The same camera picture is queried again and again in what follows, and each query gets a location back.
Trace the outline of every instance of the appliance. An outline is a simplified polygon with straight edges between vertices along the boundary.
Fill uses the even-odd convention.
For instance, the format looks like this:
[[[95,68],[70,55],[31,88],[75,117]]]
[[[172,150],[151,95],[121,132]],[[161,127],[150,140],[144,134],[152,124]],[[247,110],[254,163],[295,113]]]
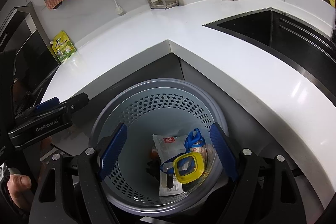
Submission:
[[[0,52],[15,50],[13,99],[15,114],[38,104],[59,61],[32,3],[11,10],[0,28]]]

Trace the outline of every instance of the food wrapper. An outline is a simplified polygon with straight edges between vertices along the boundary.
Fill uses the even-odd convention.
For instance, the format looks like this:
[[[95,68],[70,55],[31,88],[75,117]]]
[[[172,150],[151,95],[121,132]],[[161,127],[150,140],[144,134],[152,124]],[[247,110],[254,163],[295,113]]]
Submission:
[[[61,63],[63,63],[76,51],[74,45],[71,43],[69,37],[63,30],[60,31],[50,43],[52,44],[52,49]]]
[[[180,137],[153,135],[153,141],[157,153],[159,154],[161,163],[175,157],[178,154],[185,153],[184,142],[188,135]],[[207,150],[205,145],[200,147],[192,147],[190,152],[198,152],[202,155],[204,166],[207,164]],[[167,168],[171,168],[173,163],[166,163]]]

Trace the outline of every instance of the metal screw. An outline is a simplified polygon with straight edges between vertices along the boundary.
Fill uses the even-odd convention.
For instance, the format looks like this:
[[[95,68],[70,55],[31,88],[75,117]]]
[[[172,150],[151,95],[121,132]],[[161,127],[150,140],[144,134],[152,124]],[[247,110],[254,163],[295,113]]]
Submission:
[[[60,157],[61,157],[60,154],[55,154],[53,155],[52,160],[58,160]]]
[[[277,160],[278,161],[285,161],[285,157],[282,155],[277,155]]]
[[[249,156],[249,155],[252,154],[252,152],[251,152],[250,149],[245,148],[245,149],[243,149],[243,154],[246,155],[246,156]]]
[[[91,155],[91,154],[93,154],[94,152],[95,152],[95,149],[92,148],[92,147],[90,147],[90,148],[88,148],[88,149],[85,150],[85,154],[87,154],[87,155]]]

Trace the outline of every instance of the yellow sauce packet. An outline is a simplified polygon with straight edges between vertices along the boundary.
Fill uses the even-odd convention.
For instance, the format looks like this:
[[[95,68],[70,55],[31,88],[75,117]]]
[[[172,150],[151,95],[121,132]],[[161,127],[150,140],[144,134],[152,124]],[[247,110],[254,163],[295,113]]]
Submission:
[[[61,63],[76,51],[74,45],[63,30],[60,31],[50,43],[52,43],[52,49]]]

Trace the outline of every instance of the plastic basket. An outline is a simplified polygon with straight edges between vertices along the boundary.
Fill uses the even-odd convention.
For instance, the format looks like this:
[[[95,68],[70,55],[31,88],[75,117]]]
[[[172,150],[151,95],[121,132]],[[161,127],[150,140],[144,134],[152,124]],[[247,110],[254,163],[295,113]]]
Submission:
[[[111,175],[102,182],[107,199],[118,208],[141,216],[180,212],[200,201],[222,173],[209,130],[218,122],[227,134],[226,121],[214,99],[199,87],[178,79],[155,79],[130,87],[100,113],[90,145],[111,135],[120,122],[128,127],[127,141]],[[152,135],[182,136],[194,128],[206,141],[206,170],[198,180],[184,184],[182,194],[160,197],[159,182],[146,172]]]

